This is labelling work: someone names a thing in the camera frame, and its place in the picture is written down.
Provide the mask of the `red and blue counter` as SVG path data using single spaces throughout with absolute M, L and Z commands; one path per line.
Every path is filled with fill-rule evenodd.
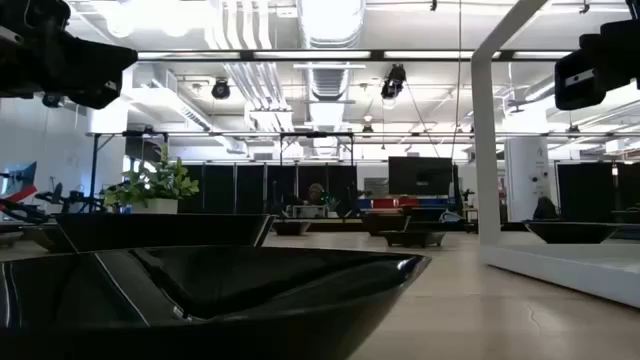
M 403 207 L 447 207 L 448 200 L 441 198 L 374 198 L 359 199 L 357 205 L 360 209 L 393 209 Z

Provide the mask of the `black wall monitor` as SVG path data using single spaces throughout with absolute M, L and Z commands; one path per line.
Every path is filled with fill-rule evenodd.
M 388 186 L 392 195 L 448 195 L 452 174 L 453 164 L 450 158 L 388 158 Z

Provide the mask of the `red angled bar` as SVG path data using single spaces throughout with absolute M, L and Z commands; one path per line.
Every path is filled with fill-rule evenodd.
M 9 195 L 5 198 L 0 198 L 0 212 L 7 210 L 11 204 L 17 204 L 25 198 L 34 195 L 37 192 L 37 188 L 34 185 L 27 185 L 24 189 Z

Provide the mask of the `black rounded square plate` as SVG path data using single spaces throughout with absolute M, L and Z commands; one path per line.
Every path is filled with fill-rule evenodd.
M 272 228 L 279 236 L 302 236 L 310 225 L 309 221 L 277 221 Z
M 619 229 L 618 224 L 557 220 L 527 220 L 523 224 L 547 244 L 600 244 Z
M 429 264 L 216 246 L 0 262 L 0 360 L 347 360 Z

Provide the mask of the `black overhead light bar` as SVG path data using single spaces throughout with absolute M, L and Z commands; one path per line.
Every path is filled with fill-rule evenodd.
M 160 62 L 468 62 L 472 50 L 275 49 L 139 51 L 138 61 Z

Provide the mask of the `black partition screen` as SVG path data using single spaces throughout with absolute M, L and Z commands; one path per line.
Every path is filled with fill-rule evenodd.
M 294 205 L 309 205 L 308 189 L 320 183 L 324 205 L 352 207 L 357 193 L 357 168 L 336 164 L 188 165 L 199 181 L 199 193 L 180 200 L 180 213 L 293 214 Z
M 640 163 L 560 163 L 556 175 L 562 219 L 640 224 Z

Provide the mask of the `white perforated metal tray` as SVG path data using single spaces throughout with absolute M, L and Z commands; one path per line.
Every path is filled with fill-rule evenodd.
M 640 309 L 639 244 L 509 244 L 500 230 L 492 57 L 546 2 L 519 0 L 471 58 L 479 256 L 487 265 Z

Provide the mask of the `black metal gantry frame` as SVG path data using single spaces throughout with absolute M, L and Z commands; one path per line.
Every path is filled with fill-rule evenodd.
M 251 164 L 251 165 L 261 165 L 261 164 L 269 164 L 269 165 L 285 165 L 285 157 L 284 152 L 285 148 L 294 142 L 296 142 L 300 138 L 318 140 L 323 138 L 332 137 L 334 139 L 338 139 L 340 137 L 347 138 L 349 140 L 348 148 L 352 149 L 355 145 L 354 137 L 350 133 L 326 133 L 326 132 L 293 132 L 293 133 L 221 133 L 222 136 L 230 136 L 234 139 L 238 139 L 241 141 L 245 141 L 246 139 L 255 140 L 255 139 L 266 139 L 272 142 L 272 145 L 276 148 L 273 152 L 272 160 L 258 160 L 255 156 L 251 155 L 247 150 L 247 154 L 232 154 L 228 153 L 220 144 L 217 142 L 217 147 L 223 150 L 223 153 L 227 156 L 226 158 L 222 158 L 222 156 L 217 155 L 213 149 L 211 150 L 203 150 L 198 158 L 193 158 L 191 160 L 183 159 L 182 162 L 185 165 L 197 165 L 197 164 L 207 164 L 207 165 L 223 165 L 223 164 Z M 167 144 L 169 147 L 169 153 L 172 156 L 178 158 L 181 157 L 178 151 L 178 142 L 180 140 L 197 140 L 197 139 L 206 139 L 213 140 L 213 133 L 172 133 L 172 132 L 150 132 L 150 131 L 133 131 L 127 130 L 121 133 L 93 133 L 93 150 L 92 150 L 92 166 L 91 166 L 91 180 L 90 180 L 90 193 L 94 195 L 96 193 L 96 176 L 98 169 L 98 153 L 102 146 L 106 145 L 113 138 L 126 138 L 126 139 L 138 139 L 140 142 L 145 142 L 151 139 L 159 139 L 162 144 Z M 309 165 L 311 162 L 309 160 L 299 160 L 292 159 L 291 162 L 293 165 Z

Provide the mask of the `white ceiling pipe bundle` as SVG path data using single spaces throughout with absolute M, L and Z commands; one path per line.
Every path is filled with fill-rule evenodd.
M 268 0 L 206 0 L 204 39 L 213 50 L 270 50 Z M 291 130 L 292 109 L 273 62 L 227 62 L 225 71 L 246 101 L 245 116 L 258 130 Z

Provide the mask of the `white round column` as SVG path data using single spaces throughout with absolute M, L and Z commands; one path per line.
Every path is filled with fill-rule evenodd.
M 508 220 L 531 220 L 538 199 L 551 196 L 547 139 L 509 138 L 504 153 Z

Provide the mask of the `black right gripper stalk block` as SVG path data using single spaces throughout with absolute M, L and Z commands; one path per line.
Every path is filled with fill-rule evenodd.
M 583 50 L 559 59 L 554 66 L 555 105 L 572 111 L 600 104 L 606 91 L 599 87 L 593 61 Z

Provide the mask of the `silver slanted ceiling duct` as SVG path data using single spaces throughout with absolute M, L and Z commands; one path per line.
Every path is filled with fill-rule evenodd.
M 553 75 L 526 87 L 515 88 L 510 97 L 505 100 L 503 110 L 506 113 L 519 113 L 525 110 L 526 105 L 530 105 L 555 94 L 555 80 Z

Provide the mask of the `black wavy square plate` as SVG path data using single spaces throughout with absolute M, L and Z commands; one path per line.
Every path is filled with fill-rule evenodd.
M 65 214 L 45 234 L 51 253 L 173 246 L 260 247 L 274 217 L 265 214 Z
M 361 221 L 371 236 L 381 236 L 386 231 L 402 231 L 406 217 L 399 213 L 368 213 L 361 217 Z

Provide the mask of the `silver round ceiling duct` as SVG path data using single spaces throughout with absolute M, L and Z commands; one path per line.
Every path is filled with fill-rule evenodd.
M 366 0 L 296 0 L 299 28 L 306 49 L 344 50 L 359 45 Z M 341 130 L 350 71 L 344 62 L 312 63 L 308 113 L 321 132 Z

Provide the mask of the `green plant in white pot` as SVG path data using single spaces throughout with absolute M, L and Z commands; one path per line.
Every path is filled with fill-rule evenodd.
M 182 159 L 169 158 L 167 144 L 161 146 L 160 159 L 122 173 L 123 180 L 104 190 L 103 204 L 113 212 L 129 208 L 132 214 L 177 214 L 178 203 L 199 193 L 199 181 L 188 175 Z

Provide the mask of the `black office chair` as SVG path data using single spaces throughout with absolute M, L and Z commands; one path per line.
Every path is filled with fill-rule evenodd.
M 558 218 L 558 214 L 556 212 L 556 207 L 552 202 L 552 200 L 547 196 L 539 197 L 532 219 L 536 221 L 543 221 L 543 220 L 553 220 L 557 218 Z

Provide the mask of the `white rectangular ceiling duct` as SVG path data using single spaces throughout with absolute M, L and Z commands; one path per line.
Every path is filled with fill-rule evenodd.
M 157 132 L 213 133 L 228 153 L 247 154 L 245 142 L 222 136 L 223 129 L 195 103 L 182 95 L 176 75 L 155 65 L 134 65 L 120 99 L 129 107 L 130 128 L 152 127 Z

